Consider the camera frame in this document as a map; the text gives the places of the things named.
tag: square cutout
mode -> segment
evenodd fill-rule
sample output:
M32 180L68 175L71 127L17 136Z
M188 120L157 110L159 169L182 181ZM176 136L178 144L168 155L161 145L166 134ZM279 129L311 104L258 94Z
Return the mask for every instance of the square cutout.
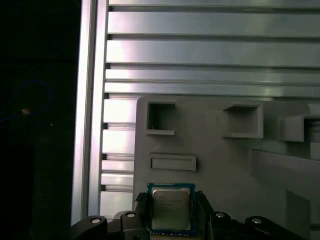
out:
M147 134L175 135L175 102L148 102Z

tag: processor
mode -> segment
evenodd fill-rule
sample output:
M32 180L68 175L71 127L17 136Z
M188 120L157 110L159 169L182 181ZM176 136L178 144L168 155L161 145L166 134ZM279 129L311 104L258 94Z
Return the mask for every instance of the processor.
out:
M148 229L161 235L196 235L195 185L193 183L148 183L152 199Z

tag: gray plastic part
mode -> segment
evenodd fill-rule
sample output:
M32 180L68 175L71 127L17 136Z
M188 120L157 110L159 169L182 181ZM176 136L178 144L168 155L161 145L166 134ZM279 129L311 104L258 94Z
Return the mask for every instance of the gray plastic part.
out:
M263 106L254 102L233 101L224 110L225 138L251 138L264 137Z
M320 204L320 161L251 151L252 175Z
M302 114L279 120L279 140L287 142L320 142L320 115Z
M172 111L175 110L175 104L176 102L171 99L153 99L148 101L146 110L146 134L175 135L173 129L166 129L170 125L170 121L166 121L166 119L172 115Z
M197 157L190 155L149 154L151 169L196 171Z
M170 137L147 134L148 103L162 102L162 99L175 101L170 114L162 115L162 121L170 127L167 129L174 130ZM310 147L304 143L276 141L279 118L309 114L310 108L306 102L253 101L253 105L262 107L263 138L223 137L225 110L241 99L186 95L140 98L136 108L133 200L147 190L148 183L193 183L216 211L229 213L240 222L250 216L263 216L301 235L303 231L290 226L310 228L309 222L300 224L299 217L288 217L307 214L302 210L308 209L309 201L296 201L295 207L289 207L292 194L287 194L279 185L252 176L250 149L294 155L304 147L303 151L310 153ZM196 156L196 170L153 169L150 154Z

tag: rectangular slot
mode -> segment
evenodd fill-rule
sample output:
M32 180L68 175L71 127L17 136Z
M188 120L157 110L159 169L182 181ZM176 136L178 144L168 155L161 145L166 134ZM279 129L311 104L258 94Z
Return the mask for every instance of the rectangular slot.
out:
M253 103L233 103L226 112L226 133L231 138L263 138L262 106Z
M146 133L152 135L175 135L176 106L174 101L151 101L147 104Z
M150 154L150 168L162 170L196 171L197 158L192 155Z

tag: black background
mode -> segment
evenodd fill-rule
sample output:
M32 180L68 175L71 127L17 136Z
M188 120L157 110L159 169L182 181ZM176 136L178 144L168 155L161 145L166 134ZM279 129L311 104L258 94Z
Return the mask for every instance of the black background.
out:
M81 0L0 0L0 161L6 239L70 226ZM8 100L27 81L15 98ZM48 107L33 115L52 99ZM28 108L29 117L21 115Z

